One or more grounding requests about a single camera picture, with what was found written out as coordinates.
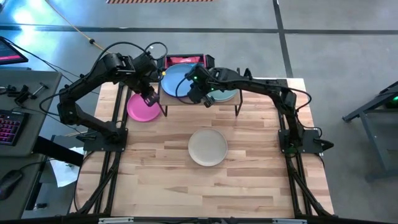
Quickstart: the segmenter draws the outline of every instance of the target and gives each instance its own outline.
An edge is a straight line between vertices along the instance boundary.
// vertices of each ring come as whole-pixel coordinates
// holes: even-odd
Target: backlit keyboard
[[[0,110],[0,144],[15,146],[28,113]]]

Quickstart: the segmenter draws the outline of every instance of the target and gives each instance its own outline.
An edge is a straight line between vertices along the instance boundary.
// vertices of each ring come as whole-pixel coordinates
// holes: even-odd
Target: beige plate
[[[228,152],[224,136],[217,130],[205,128],[193,133],[188,143],[191,158],[202,166],[215,166]]]

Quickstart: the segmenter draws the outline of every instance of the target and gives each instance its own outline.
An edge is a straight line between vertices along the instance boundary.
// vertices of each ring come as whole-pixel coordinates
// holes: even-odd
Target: blue plate
[[[208,96],[212,96],[217,102],[225,102],[232,99],[238,90],[225,90],[224,93],[220,90],[212,91]]]
[[[173,65],[166,70],[166,75],[161,81],[163,90],[170,96],[175,96],[175,89],[180,81],[185,77],[185,74],[192,69],[189,64],[177,64]],[[178,88],[178,97],[187,96],[191,90],[192,81],[184,80]]]

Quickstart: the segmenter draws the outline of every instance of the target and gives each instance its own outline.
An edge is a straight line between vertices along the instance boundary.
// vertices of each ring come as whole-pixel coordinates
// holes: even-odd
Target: gray floor
[[[0,22],[67,25],[44,2],[36,2],[9,0],[0,13]],[[78,0],[50,2],[79,26],[277,28],[272,0],[128,5],[107,5],[105,0],[86,0],[84,4]],[[395,0],[279,0],[279,3],[286,29],[398,29]],[[210,54],[218,66],[249,67],[256,77],[286,77],[278,34],[87,34],[103,46],[119,40],[139,45],[159,40],[169,46],[172,54]],[[25,27],[23,31],[1,31],[1,35],[76,74],[86,73],[99,54],[98,49],[76,32],[34,32]],[[335,213],[341,217],[398,222],[398,179],[365,181],[366,174],[379,170],[376,154],[359,120],[350,124],[341,120],[343,115],[397,81],[397,39],[398,35],[286,35],[293,75],[305,79],[313,96],[314,122],[323,128],[324,138],[335,143],[325,153],[326,176]],[[115,47],[114,51],[132,56],[139,53],[129,47]],[[42,62],[29,58],[30,62],[21,66],[49,70]],[[88,95],[80,104],[93,113],[96,98]],[[72,132],[49,118],[42,135]]]

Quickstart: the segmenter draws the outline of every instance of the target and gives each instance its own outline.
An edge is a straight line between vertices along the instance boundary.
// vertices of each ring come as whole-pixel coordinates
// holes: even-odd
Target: computer mouse
[[[20,170],[12,170],[0,179],[0,200],[7,199],[15,186],[23,178],[24,174]]]

